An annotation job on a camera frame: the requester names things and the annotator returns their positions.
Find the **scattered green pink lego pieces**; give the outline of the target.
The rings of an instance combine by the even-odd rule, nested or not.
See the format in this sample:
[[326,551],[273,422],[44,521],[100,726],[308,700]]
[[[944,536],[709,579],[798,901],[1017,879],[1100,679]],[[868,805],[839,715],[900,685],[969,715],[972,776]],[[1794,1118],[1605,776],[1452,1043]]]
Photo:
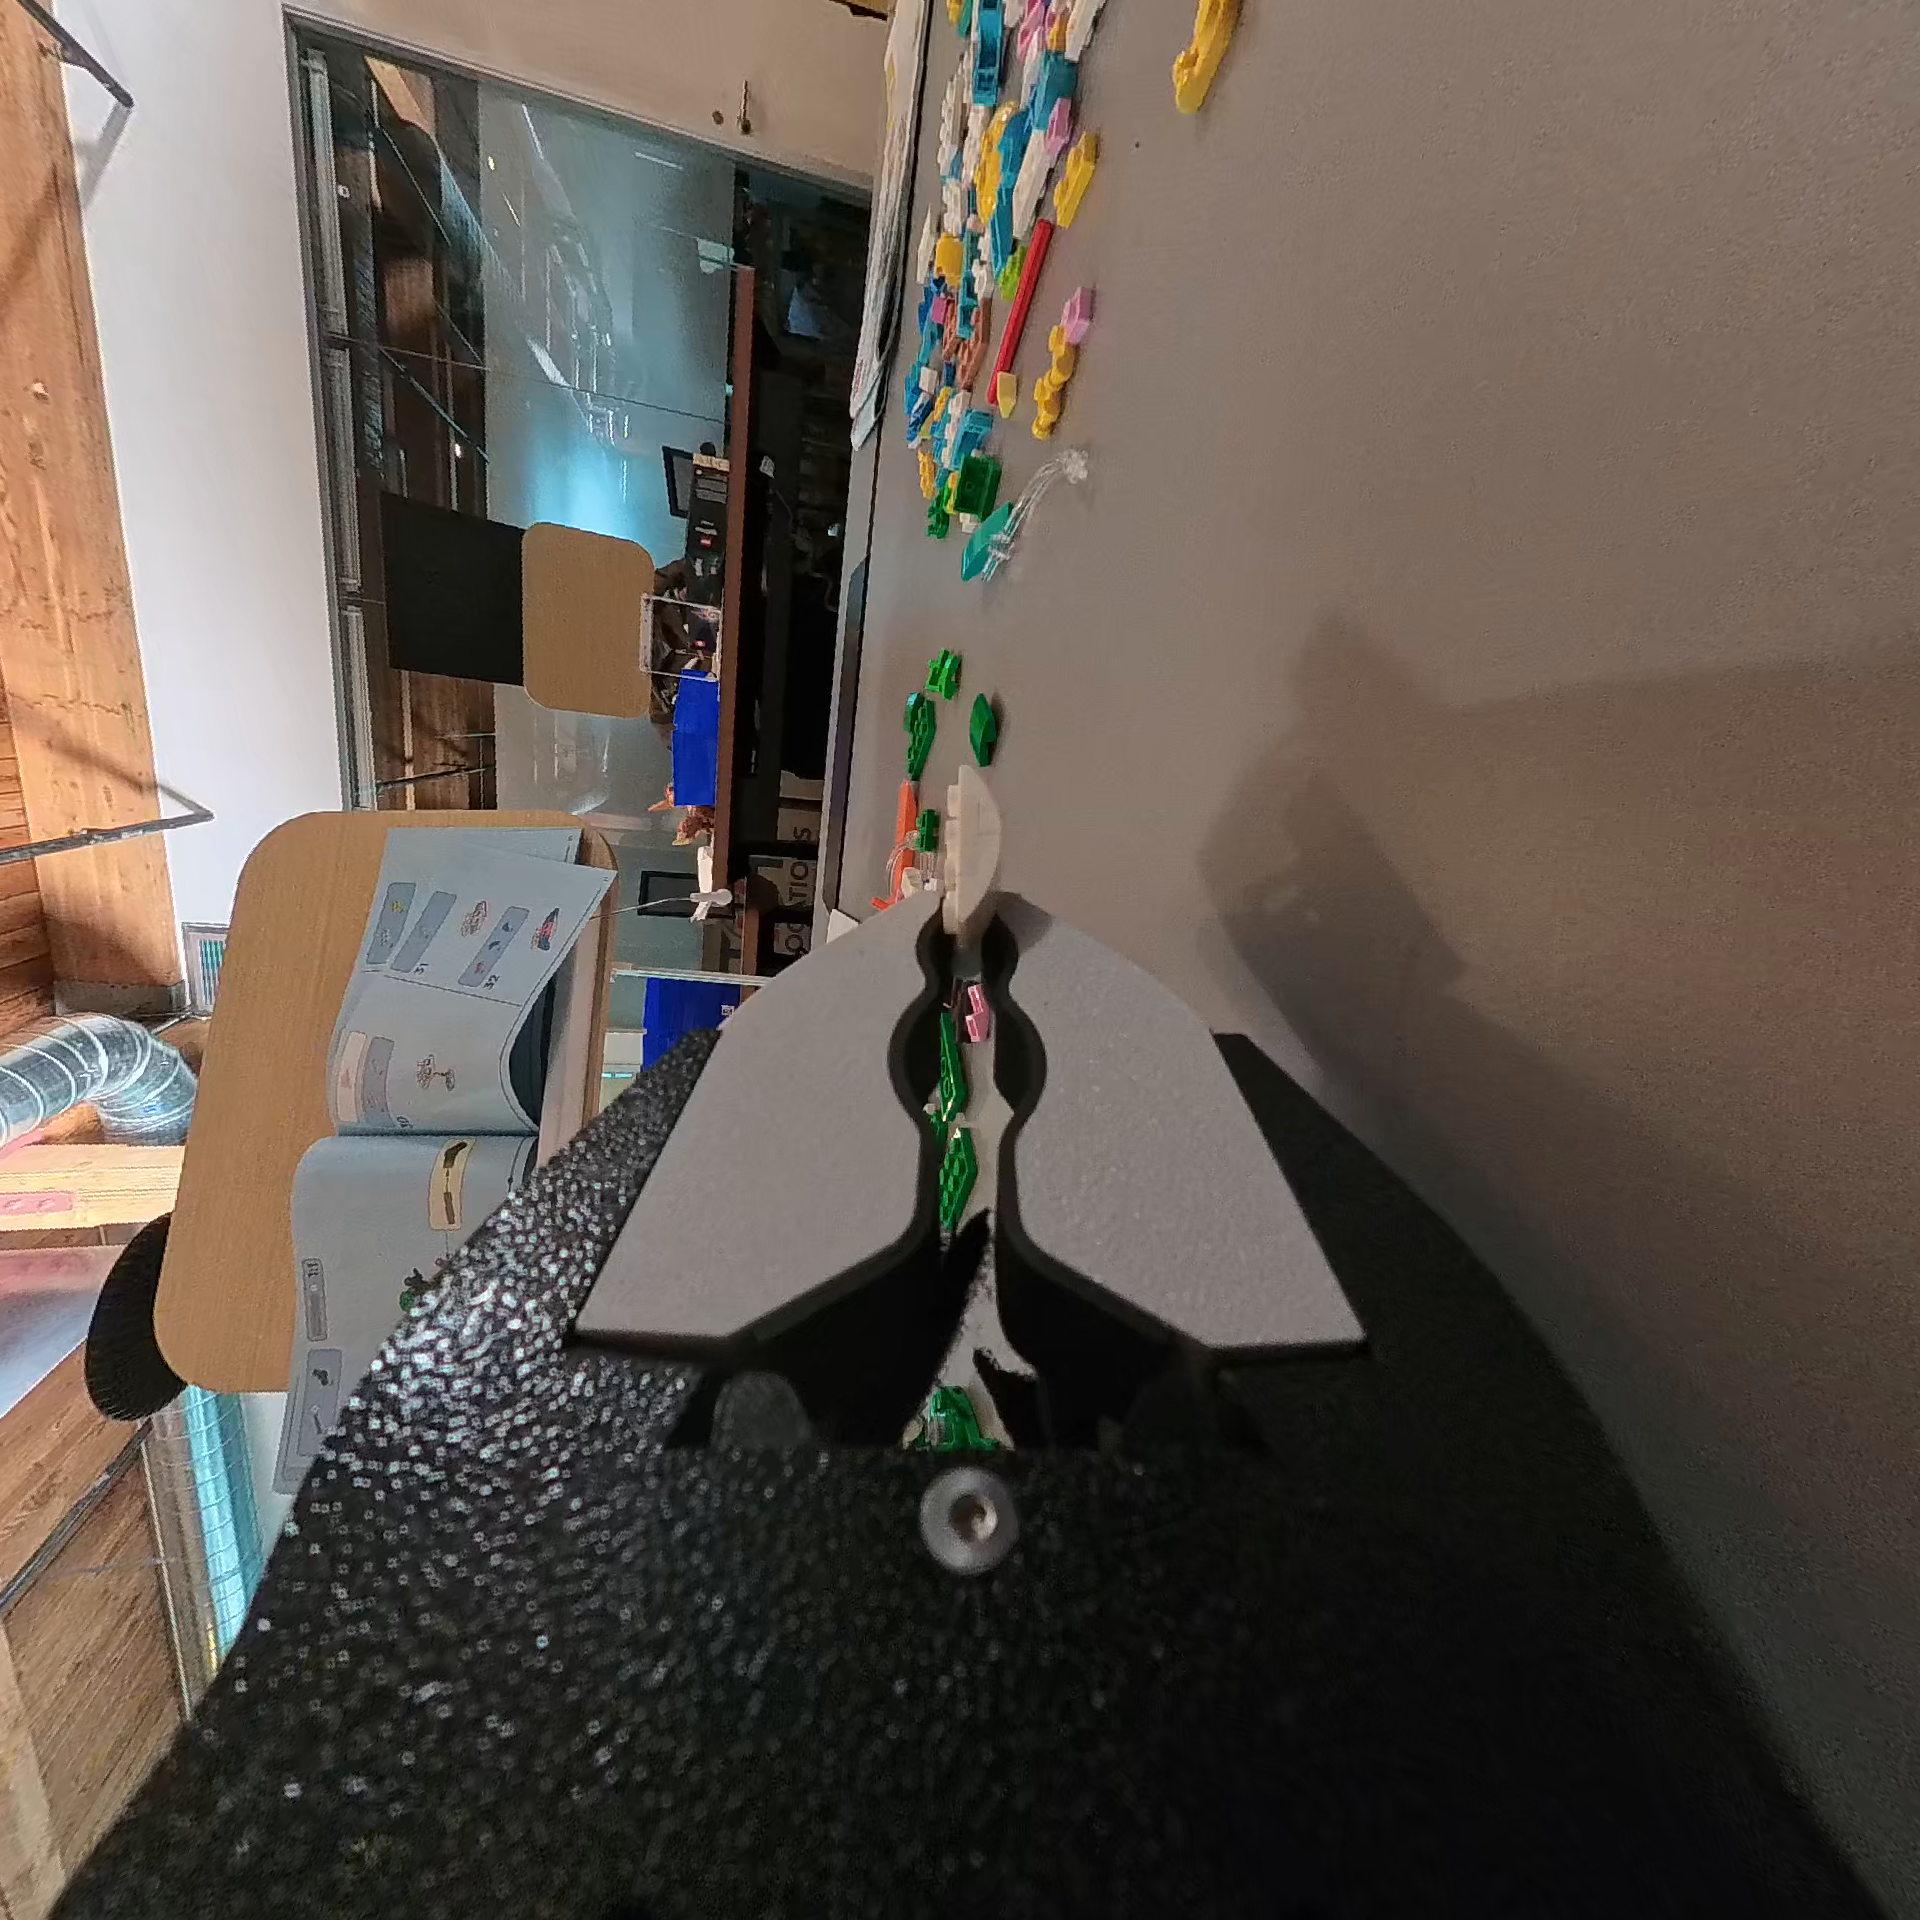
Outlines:
[[[893,910],[906,898],[931,898],[944,892],[944,811],[926,805],[923,781],[931,760],[943,710],[962,691],[962,658],[939,653],[926,669],[925,688],[904,701],[904,780],[900,781],[894,815],[894,849],[884,872],[884,892],[874,910]],[[969,1222],[980,1178],[980,1148],[972,1129],[972,1068],[967,1043],[982,1033],[975,1021],[972,983],[944,993],[935,1016],[935,1089],[925,1098],[925,1121],[939,1148],[935,1213],[939,1247],[950,1259]],[[944,1362],[935,1388],[925,1398],[904,1433],[904,1443],[923,1453],[1000,1453],[1009,1449],[996,1437],[996,1415],[989,1409],[984,1384],[967,1384],[959,1362]]]

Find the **pile of colourful lego pieces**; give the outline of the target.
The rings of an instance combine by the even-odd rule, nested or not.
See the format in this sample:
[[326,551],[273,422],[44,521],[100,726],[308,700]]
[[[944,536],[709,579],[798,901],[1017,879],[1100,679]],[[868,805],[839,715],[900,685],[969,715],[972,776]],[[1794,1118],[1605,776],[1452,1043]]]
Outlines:
[[1059,433],[1095,292],[1077,288],[1045,328],[1045,278],[1087,201],[1100,136],[1082,112],[1104,2],[948,5],[959,35],[936,139],[935,208],[909,281],[909,360],[900,380],[925,531],[962,539],[1011,493],[996,434],[1026,420]]

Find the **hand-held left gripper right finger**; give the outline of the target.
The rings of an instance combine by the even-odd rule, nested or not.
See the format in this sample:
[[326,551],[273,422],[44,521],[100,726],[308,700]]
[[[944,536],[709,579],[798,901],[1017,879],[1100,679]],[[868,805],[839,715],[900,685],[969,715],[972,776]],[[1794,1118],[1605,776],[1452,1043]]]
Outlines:
[[1228,1382],[1366,1349],[1210,1025],[1067,920],[1005,895],[991,1303],[976,1369],[1019,1449],[1247,1428]]

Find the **black panel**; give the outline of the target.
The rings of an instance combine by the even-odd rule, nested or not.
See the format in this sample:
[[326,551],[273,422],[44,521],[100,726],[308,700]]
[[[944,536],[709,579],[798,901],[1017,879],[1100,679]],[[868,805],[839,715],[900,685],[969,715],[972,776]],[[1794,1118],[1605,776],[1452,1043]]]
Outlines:
[[383,493],[388,660],[394,669],[524,685],[524,530]]

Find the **silver ventilation duct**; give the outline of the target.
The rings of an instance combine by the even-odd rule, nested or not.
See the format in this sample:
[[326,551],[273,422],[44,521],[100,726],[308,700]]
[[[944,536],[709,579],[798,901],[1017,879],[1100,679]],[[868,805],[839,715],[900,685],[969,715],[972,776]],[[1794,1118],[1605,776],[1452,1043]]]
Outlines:
[[196,1104],[196,1068],[137,1021],[35,1021],[4,1047],[4,1147],[81,1107],[96,1109],[107,1144],[184,1147]]

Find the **clear teal lego piece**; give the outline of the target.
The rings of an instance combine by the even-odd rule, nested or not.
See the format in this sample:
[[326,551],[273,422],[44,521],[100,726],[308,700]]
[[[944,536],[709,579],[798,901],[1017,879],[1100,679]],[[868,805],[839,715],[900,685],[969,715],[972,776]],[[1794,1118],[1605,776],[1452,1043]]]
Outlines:
[[972,531],[962,551],[959,576],[964,581],[989,581],[1019,549],[1026,521],[1042,500],[1057,488],[1087,484],[1089,474],[1087,448],[1069,448],[1047,460],[1011,503],[996,505]]

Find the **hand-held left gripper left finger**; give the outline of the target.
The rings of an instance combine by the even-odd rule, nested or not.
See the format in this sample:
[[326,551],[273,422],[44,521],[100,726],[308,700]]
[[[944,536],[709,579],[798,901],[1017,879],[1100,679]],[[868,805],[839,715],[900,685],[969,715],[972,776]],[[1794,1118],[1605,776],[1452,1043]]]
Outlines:
[[828,1443],[900,1443],[964,1300],[925,1116],[943,911],[906,898],[729,1016],[575,1319],[582,1344],[709,1384],[768,1374]]

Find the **white half-round lego plate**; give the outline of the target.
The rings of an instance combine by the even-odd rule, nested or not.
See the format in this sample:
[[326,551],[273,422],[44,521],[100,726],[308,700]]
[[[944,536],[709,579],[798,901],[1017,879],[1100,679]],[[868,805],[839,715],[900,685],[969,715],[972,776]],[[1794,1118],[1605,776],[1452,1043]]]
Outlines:
[[936,827],[935,849],[900,849],[894,898],[936,895],[948,936],[980,946],[1001,895],[1001,811],[982,770],[959,766]]

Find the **yellow lego piece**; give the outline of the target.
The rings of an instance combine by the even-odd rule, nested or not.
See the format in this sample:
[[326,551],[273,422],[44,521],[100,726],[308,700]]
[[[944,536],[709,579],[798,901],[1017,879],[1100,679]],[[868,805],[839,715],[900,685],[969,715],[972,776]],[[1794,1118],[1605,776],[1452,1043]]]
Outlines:
[[1172,62],[1172,95],[1182,115],[1198,115],[1235,46],[1242,2],[1201,0],[1195,5],[1191,33]]

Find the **lego instruction booklet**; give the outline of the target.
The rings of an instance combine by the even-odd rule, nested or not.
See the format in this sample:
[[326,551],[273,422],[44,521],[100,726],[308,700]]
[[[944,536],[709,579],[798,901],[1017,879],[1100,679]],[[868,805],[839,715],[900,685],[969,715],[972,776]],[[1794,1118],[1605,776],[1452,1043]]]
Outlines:
[[613,870],[585,830],[389,830],[293,1186],[293,1493],[402,1319],[592,1109]]

